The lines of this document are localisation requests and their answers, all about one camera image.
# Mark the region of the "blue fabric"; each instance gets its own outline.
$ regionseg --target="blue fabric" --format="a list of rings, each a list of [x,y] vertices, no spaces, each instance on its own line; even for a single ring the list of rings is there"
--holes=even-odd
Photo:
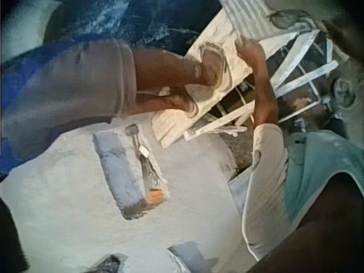
[[[101,39],[109,39],[106,35],[84,35],[64,42],[52,43],[35,48],[22,56],[17,57],[15,63],[6,69],[1,80],[1,111],[2,117],[6,109],[17,100],[19,95],[24,91],[27,83],[42,69],[47,63],[56,58],[65,50],[70,49],[78,43],[91,42]],[[62,133],[59,129],[53,129],[47,133],[48,147]],[[8,174],[13,168],[36,158],[37,155],[32,155],[24,161],[17,161],[11,150],[11,143],[5,138],[1,139],[1,154],[0,154],[0,172]]]
[[[285,199],[291,222],[336,173],[350,174],[364,195],[364,150],[331,131],[294,133],[288,140]]]

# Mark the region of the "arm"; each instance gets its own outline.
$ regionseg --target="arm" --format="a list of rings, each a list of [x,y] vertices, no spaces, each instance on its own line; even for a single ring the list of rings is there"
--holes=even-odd
[[[269,81],[266,54],[263,47],[252,39],[241,36],[243,44],[235,42],[237,55],[253,69],[255,82],[254,126],[263,123],[278,124],[278,106]]]

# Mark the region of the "hand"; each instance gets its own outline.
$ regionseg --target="hand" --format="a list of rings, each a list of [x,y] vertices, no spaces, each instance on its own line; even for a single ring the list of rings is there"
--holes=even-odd
[[[239,39],[235,41],[238,57],[244,60],[253,70],[255,70],[259,64],[265,64],[266,53],[264,52],[263,47],[253,39],[248,39],[243,35],[240,37],[243,44]]]

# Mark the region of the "gray shorts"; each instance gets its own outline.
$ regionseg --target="gray shorts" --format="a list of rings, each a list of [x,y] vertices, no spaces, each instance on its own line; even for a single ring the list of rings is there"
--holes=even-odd
[[[78,43],[30,78],[2,117],[2,137],[18,157],[28,157],[47,146],[55,131],[128,115],[136,93],[127,44],[115,39]]]

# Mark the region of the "person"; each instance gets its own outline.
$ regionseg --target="person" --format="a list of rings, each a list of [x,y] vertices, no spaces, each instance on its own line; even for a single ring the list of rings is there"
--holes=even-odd
[[[363,150],[329,130],[293,133],[285,146],[264,50],[242,41],[255,82],[242,232],[258,262],[248,272],[364,272]]]
[[[197,61],[81,36],[19,56],[2,75],[0,173],[36,158],[78,127],[165,109],[193,118],[198,107],[185,85],[217,89],[226,63],[220,46],[205,43],[200,50]],[[171,94],[159,96],[165,86]]]

